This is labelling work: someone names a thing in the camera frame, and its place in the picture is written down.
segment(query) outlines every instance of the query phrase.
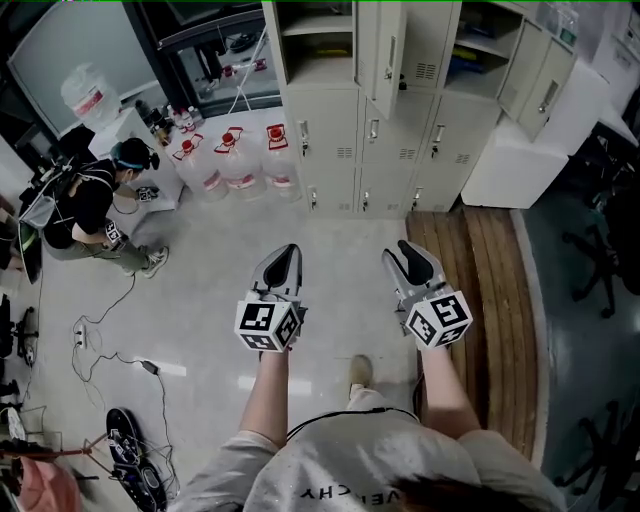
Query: gray t-shirt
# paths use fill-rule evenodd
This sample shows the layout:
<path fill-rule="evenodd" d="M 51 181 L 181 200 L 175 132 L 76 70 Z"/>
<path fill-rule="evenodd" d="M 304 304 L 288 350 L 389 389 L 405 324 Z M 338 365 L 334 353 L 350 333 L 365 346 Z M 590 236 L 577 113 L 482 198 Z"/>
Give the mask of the gray t-shirt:
<path fill-rule="evenodd" d="M 169 510 L 390 512 L 399 504 L 391 482 L 415 475 L 486 485 L 533 510 L 566 510 L 558 489 L 498 433 L 454 441 L 399 411 L 322 418 L 281 450 L 239 432 Z"/>

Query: wooden floor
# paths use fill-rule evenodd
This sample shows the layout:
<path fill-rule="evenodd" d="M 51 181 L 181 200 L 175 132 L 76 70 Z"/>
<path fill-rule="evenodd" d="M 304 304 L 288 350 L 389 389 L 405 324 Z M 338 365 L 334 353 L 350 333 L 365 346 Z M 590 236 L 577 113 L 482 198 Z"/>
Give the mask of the wooden floor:
<path fill-rule="evenodd" d="M 537 407 L 533 316 L 524 266 L 506 210 L 412 212 L 409 240 L 442 262 L 474 317 L 451 354 L 480 422 L 531 458 Z"/>

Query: hair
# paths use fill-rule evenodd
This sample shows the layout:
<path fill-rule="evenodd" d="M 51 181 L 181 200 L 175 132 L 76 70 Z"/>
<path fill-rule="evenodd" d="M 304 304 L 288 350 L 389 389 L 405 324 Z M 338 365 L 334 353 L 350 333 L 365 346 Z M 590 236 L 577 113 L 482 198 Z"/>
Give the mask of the hair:
<path fill-rule="evenodd" d="M 138 169 L 132 168 L 127 163 L 140 165 L 141 167 Z M 118 171 L 131 169 L 138 174 L 149 167 L 149 148 L 142 139 L 137 137 L 127 139 L 120 144 L 120 151 L 118 152 L 118 157 L 113 160 L 113 165 Z"/>
<path fill-rule="evenodd" d="M 531 512 L 512 494 L 447 478 L 430 480 L 416 476 L 397 480 L 392 485 L 399 491 L 403 512 Z"/>

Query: sneaker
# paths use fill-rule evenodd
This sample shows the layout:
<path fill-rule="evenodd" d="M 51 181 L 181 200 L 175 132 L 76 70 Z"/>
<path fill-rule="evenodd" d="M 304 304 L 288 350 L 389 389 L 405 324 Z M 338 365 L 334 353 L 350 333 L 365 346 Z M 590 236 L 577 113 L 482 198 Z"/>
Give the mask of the sneaker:
<path fill-rule="evenodd" d="M 349 392 L 354 384 L 359 384 L 365 388 L 371 386 L 373 380 L 373 366 L 367 356 L 357 355 L 351 359 L 349 367 Z"/>
<path fill-rule="evenodd" d="M 159 251 L 149 254 L 147 259 L 149 260 L 149 266 L 142 269 L 142 275 L 147 279 L 151 279 L 156 275 L 158 269 L 169 259 L 169 248 L 163 247 Z"/>

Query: power strip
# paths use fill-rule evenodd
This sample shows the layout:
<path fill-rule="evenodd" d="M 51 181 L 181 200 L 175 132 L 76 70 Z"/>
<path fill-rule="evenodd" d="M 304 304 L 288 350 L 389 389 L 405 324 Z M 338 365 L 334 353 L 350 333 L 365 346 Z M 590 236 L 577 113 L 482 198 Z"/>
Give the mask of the power strip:
<path fill-rule="evenodd" d="M 74 332 L 77 336 L 76 346 L 80 348 L 87 348 L 87 328 L 84 324 L 78 326 L 78 330 Z"/>

